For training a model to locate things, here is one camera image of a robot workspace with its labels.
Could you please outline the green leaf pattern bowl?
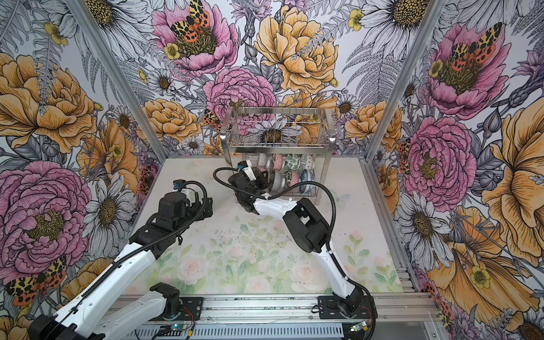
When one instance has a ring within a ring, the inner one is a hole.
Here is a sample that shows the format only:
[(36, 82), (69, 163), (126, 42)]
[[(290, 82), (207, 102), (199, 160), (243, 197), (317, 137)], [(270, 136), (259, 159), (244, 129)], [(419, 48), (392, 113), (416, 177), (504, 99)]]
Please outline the green leaf pattern bowl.
[(290, 171), (299, 171), (301, 158), (297, 154), (287, 154), (284, 157), (284, 169)]

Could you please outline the blue floral bowl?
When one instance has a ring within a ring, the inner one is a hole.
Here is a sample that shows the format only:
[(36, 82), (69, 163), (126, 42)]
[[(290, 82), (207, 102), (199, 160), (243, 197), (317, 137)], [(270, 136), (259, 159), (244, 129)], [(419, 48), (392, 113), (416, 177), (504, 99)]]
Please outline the blue floral bowl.
[(312, 184), (309, 184), (310, 181), (314, 181), (314, 171), (313, 170), (303, 170), (303, 172), (300, 174), (300, 183), (301, 186), (299, 187), (299, 192), (301, 194), (310, 194), (314, 186)]

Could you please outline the dark blue-grey bowl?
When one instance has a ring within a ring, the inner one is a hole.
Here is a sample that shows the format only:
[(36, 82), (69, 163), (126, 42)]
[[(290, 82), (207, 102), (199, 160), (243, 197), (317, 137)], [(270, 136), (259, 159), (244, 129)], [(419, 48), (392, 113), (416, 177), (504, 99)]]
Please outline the dark blue-grey bowl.
[(261, 170), (267, 170), (269, 167), (269, 156), (264, 153), (259, 153), (257, 166)]

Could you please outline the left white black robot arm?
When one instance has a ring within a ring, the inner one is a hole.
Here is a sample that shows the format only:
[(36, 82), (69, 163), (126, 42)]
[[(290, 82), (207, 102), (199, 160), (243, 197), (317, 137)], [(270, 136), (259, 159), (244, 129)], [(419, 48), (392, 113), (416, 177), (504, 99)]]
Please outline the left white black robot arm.
[(77, 297), (53, 316), (41, 315), (28, 328), (30, 339), (120, 339), (157, 318), (175, 320), (190, 313), (179, 290), (157, 283), (136, 302), (106, 313), (133, 281), (170, 246), (183, 242), (183, 233), (213, 215), (213, 199), (198, 181), (174, 181), (174, 190), (159, 201), (158, 211), (130, 237), (116, 259)]

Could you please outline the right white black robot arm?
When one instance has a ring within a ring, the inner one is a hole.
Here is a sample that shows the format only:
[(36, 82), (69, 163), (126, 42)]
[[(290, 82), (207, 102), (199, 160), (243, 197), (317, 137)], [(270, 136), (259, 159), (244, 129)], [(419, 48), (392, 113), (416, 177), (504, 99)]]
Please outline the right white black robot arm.
[[(219, 184), (234, 191), (237, 202), (246, 212), (283, 221), (296, 245), (303, 252), (314, 254), (320, 264), (337, 299), (334, 310), (345, 318), (356, 316), (364, 298), (369, 298), (370, 294), (346, 274), (331, 244), (337, 208), (331, 191), (325, 185), (317, 181), (299, 181), (271, 194), (268, 172), (253, 167), (249, 161), (241, 161), (235, 168), (217, 169), (213, 177)], [(326, 221), (306, 197), (297, 201), (283, 198), (299, 188), (319, 188), (327, 194), (332, 208), (330, 221)]]

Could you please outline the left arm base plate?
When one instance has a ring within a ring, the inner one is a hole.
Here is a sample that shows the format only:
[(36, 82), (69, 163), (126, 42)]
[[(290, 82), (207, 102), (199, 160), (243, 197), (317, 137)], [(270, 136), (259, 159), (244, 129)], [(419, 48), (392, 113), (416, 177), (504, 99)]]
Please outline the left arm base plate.
[(204, 299), (202, 297), (168, 297), (162, 314), (151, 321), (179, 322), (198, 321), (201, 319)]

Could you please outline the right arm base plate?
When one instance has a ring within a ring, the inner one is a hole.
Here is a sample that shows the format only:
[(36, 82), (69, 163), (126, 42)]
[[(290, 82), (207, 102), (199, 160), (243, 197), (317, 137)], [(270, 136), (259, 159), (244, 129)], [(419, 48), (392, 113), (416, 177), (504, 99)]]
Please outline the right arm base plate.
[(376, 316), (368, 296), (349, 299), (338, 296), (318, 296), (317, 307), (321, 320), (370, 320)]

